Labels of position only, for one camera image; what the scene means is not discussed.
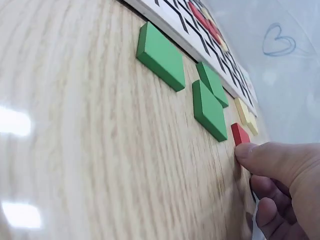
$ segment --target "heart drawing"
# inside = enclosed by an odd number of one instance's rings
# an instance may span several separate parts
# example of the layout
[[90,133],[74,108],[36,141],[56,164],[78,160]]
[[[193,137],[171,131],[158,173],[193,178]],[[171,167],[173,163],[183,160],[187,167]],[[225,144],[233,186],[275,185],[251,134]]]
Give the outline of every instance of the heart drawing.
[[[296,41],[291,36],[282,36],[281,33],[282,28],[280,26],[280,23],[276,22],[269,26],[264,35],[262,44],[262,51],[264,55],[270,57],[281,57],[292,53],[296,49]],[[270,44],[267,44],[267,42],[270,43],[270,39],[274,40],[272,42],[272,46],[270,46]]]

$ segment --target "green square block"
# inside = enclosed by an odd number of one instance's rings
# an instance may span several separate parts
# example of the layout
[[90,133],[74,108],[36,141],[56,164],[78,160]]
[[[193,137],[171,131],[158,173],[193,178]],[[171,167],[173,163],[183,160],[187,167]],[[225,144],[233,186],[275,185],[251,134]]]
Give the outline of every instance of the green square block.
[[200,80],[192,84],[192,94],[194,118],[204,126],[218,142],[227,140],[228,135],[224,110],[219,101]]
[[176,92],[185,88],[182,54],[150,22],[140,28],[136,58]]
[[218,99],[223,108],[229,106],[227,96],[221,85],[220,78],[218,74],[211,70],[210,67],[205,65],[203,62],[199,62],[196,65],[198,70],[200,80],[206,85],[206,87],[213,93],[213,95]]

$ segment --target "white wall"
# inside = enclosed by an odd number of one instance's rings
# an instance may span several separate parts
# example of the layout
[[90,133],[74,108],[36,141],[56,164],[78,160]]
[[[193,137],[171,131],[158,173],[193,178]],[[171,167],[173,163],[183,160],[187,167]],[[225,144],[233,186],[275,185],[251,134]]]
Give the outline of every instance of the white wall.
[[271,140],[320,142],[320,2],[205,2],[250,74]]

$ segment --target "red block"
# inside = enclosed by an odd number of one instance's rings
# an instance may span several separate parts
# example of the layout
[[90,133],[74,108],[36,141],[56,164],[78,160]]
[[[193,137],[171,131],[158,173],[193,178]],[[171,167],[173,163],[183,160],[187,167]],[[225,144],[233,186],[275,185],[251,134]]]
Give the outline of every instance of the red block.
[[208,24],[206,19],[204,18],[204,16],[198,11],[198,9],[195,7],[195,5],[193,5],[193,3],[191,1],[188,2],[189,7],[191,9],[191,11],[193,12],[193,15],[196,17],[196,19],[198,19],[198,21],[206,28],[208,29]]
[[231,129],[236,146],[243,143],[250,143],[248,133],[238,123],[232,124]]
[[208,24],[214,29],[214,31],[219,34],[219,36],[222,38],[221,32],[219,31],[219,29],[210,21],[208,20]]
[[208,26],[208,31],[209,33],[212,35],[212,37],[216,40],[216,42],[221,45],[221,41],[219,39],[219,33],[216,31],[216,27],[213,27],[213,25],[211,24],[211,22],[209,20],[206,19],[207,22],[207,26]]

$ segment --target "hand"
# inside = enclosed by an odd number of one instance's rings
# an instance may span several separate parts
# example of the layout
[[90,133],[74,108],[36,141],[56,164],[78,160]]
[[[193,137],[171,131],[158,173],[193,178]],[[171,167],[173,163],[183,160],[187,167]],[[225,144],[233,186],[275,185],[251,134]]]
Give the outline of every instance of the hand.
[[320,143],[235,148],[260,200],[256,223],[268,240],[320,239]]

